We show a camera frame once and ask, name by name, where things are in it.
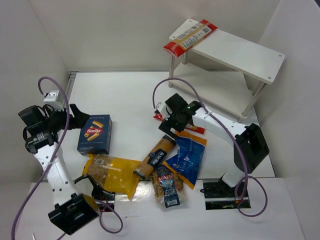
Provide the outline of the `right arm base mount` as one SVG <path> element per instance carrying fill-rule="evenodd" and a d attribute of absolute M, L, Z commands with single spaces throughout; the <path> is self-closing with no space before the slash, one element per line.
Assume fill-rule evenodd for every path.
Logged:
<path fill-rule="evenodd" d="M 249 194 L 246 193 L 243 200 L 237 199 L 235 191 L 232 188 L 231 191 L 223 193 L 219 188 L 219 182 L 216 179 L 204 180 L 202 182 L 203 187 L 200 192 L 204 195 L 205 209 L 208 210 L 229 210 L 237 209 L 238 204 L 240 208 L 250 209 Z"/>

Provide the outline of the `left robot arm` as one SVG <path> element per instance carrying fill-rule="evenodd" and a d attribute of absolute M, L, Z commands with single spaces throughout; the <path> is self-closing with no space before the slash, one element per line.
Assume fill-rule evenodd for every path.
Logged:
<path fill-rule="evenodd" d="M 23 130 L 25 148 L 41 164 L 51 187 L 54 210 L 48 213 L 49 220 L 65 234 L 72 235 L 101 212 L 92 197 L 76 188 L 60 148 L 63 137 L 58 133 L 83 128 L 90 116 L 75 104 L 54 110 L 48 116 L 33 105 L 18 115 L 26 125 Z"/>

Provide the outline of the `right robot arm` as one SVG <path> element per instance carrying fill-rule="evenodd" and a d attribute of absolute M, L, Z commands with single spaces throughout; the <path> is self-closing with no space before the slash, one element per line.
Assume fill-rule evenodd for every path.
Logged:
<path fill-rule="evenodd" d="M 252 123 L 245 125 L 211 111 L 201 101 L 187 103 L 175 93 L 165 102 L 155 106 L 162 115 L 159 129 L 177 140 L 185 133 L 187 125 L 204 128 L 233 147 L 233 165 L 218 180 L 218 189 L 225 195 L 247 183 L 250 174 L 265 159 L 270 150 L 261 128 Z"/>

